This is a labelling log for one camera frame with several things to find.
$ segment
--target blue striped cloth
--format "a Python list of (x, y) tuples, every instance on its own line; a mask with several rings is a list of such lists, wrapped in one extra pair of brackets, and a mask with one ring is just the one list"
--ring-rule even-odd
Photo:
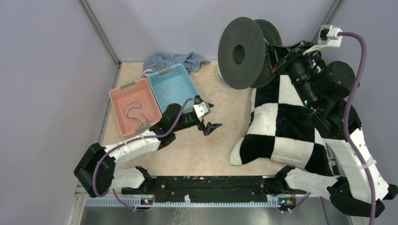
[(179, 63), (183, 64), (187, 73), (191, 75), (191, 73), (200, 69), (200, 64), (202, 62), (210, 63), (210, 61), (207, 61), (205, 58), (195, 52), (185, 55), (178, 53), (157, 52), (155, 55), (151, 56), (145, 61), (143, 67), (144, 75), (142, 75), (140, 78), (146, 78), (146, 74), (148, 73), (154, 73)]

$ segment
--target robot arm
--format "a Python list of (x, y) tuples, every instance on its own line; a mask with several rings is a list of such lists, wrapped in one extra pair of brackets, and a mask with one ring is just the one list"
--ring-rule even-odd
[[(137, 168), (120, 169), (121, 165), (142, 154), (168, 146), (176, 138), (174, 132), (197, 126), (198, 130), (207, 136), (220, 127), (221, 124), (210, 122), (205, 126), (203, 117), (211, 112), (210, 108), (213, 105), (203, 101), (199, 96), (195, 98), (198, 102), (189, 109), (182, 109), (179, 104), (170, 104), (162, 114), (162, 119), (139, 136), (107, 146), (101, 146), (98, 143), (91, 145), (74, 171), (89, 196), (101, 196), (113, 188), (140, 187), (145, 181), (145, 171)], [(185, 113), (178, 117), (182, 110)], [(93, 188), (94, 175), (96, 175), (95, 187), (99, 195)]]
[(357, 146), (360, 146), (359, 150), (368, 162), (366, 165), (361, 164), (354, 150), (345, 140), (326, 139), (326, 143), (333, 149), (346, 176), (322, 176), (287, 166), (277, 174), (277, 177), (283, 179), (291, 189), (304, 190), (329, 199), (346, 215), (369, 217), (370, 187), (364, 172), (364, 168), (368, 167), (375, 185), (375, 216), (378, 217), (384, 210), (381, 200), (393, 199), (397, 194), (397, 186), (383, 180), (366, 147), (362, 129), (354, 130), (351, 138)]
[(275, 58), (269, 55), (274, 75), (287, 73), (303, 105), (311, 109), (309, 118), (332, 148), (346, 177), (326, 177), (304, 172), (294, 167), (286, 167), (279, 172), (286, 185), (292, 189), (307, 192), (329, 199), (346, 215), (370, 216), (371, 191), (365, 168), (373, 178), (376, 199), (376, 217), (384, 210), (383, 199), (392, 199), (397, 194), (397, 186), (383, 180), (370, 155), (361, 129), (361, 121), (351, 106), (348, 117), (350, 139), (367, 162), (361, 163), (352, 146), (346, 141), (343, 131), (343, 114), (346, 106), (344, 98), (350, 93), (355, 80), (351, 67), (340, 61), (325, 65), (320, 50), (338, 48), (341, 44), (341, 30), (332, 25), (323, 25), (318, 45), (300, 42), (289, 47), (267, 46), (274, 51)]

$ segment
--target black bracket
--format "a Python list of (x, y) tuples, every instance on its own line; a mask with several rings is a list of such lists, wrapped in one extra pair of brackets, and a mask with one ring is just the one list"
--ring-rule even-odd
[[(104, 147), (98, 143), (92, 144), (80, 160), (79, 164), (77, 164), (73, 172), (91, 198), (97, 197), (92, 188), (94, 169), (97, 165), (97, 162), (104, 155)], [(111, 186), (112, 180), (114, 178), (113, 174), (115, 172), (115, 165), (115, 158), (108, 156), (99, 166), (96, 177), (96, 186), (99, 194), (105, 193)]]
[(291, 189), (287, 185), (285, 177), (287, 176), (287, 173), (294, 168), (294, 166), (286, 165), (275, 175), (275, 179), (265, 180), (263, 184), (263, 191), (266, 194), (273, 196), (277, 194), (290, 194)]
[(154, 187), (156, 202), (183, 203), (189, 195), (192, 203), (267, 202), (261, 184), (262, 176), (156, 176), (146, 178), (138, 189), (124, 188), (122, 194), (151, 195)]
[(151, 175), (149, 175), (148, 171), (144, 169), (141, 166), (136, 166), (136, 169), (138, 169), (144, 176), (145, 181), (139, 186), (137, 189), (131, 189), (131, 188), (122, 188), (122, 195), (128, 195), (131, 192), (137, 195), (149, 195), (153, 193), (153, 180)]
[[(199, 101), (196, 102), (195, 105), (205, 102), (200, 98), (199, 95), (195, 96), (195, 98), (199, 99)], [(205, 103), (210, 108), (214, 106), (211, 103), (208, 102)], [(166, 108), (166, 111), (162, 114), (162, 119), (152, 128), (150, 128), (150, 131), (154, 131), (157, 135), (161, 135), (167, 132), (175, 122), (177, 115), (181, 110), (181, 107), (182, 107), (181, 105), (176, 103), (169, 104)], [(175, 139), (174, 132), (190, 128), (193, 126), (197, 126), (198, 130), (203, 131), (203, 134), (207, 136), (211, 134), (215, 129), (221, 127), (222, 124), (221, 123), (212, 124), (211, 122), (208, 122), (207, 126), (205, 126), (203, 119), (199, 119), (194, 111), (185, 112), (181, 115), (176, 126), (173, 128), (172, 133), (170, 133), (171, 135), (173, 135), (173, 138), (169, 138), (168, 140), (161, 139), (161, 147), (167, 146)]]
[[(370, 217), (371, 205), (367, 202), (353, 198), (350, 191), (350, 185), (346, 177), (339, 177), (337, 182), (333, 186), (328, 187), (327, 190), (330, 193), (330, 201), (340, 212), (348, 216)], [(398, 193), (396, 185), (390, 184), (388, 190), (389, 193), (384, 198), (385, 200), (393, 199)], [(375, 217), (379, 217), (384, 209), (385, 206), (383, 202), (378, 199), (376, 201)]]

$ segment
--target wall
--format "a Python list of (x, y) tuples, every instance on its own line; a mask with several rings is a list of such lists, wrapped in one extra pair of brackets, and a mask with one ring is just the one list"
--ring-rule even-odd
[(65, 224), (114, 74), (77, 0), (0, 2), (0, 224)]
[[(344, 1), (330, 24), (343, 31), (359, 33), (367, 43), (367, 63), (354, 106), (363, 123), (365, 140), (377, 168), (384, 179), (398, 184), (397, 175), (397, 22), (398, 1)], [(324, 55), (329, 62), (345, 61), (356, 72), (360, 61), (360, 45), (344, 37), (341, 47)], [(392, 224), (397, 218), (397, 199), (384, 201), (385, 212), (377, 224)]]
[(156, 51), (197, 52), (217, 58), (220, 37), (233, 19), (271, 21), (283, 43), (313, 40), (332, 0), (88, 0), (121, 61)]

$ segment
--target black and white pillow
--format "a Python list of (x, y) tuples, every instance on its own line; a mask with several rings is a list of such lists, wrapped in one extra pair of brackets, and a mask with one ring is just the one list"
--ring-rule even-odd
[(231, 165), (257, 158), (301, 167), (311, 173), (331, 176), (325, 141), (308, 118), (288, 75), (275, 77), (253, 90), (251, 122), (230, 156)]

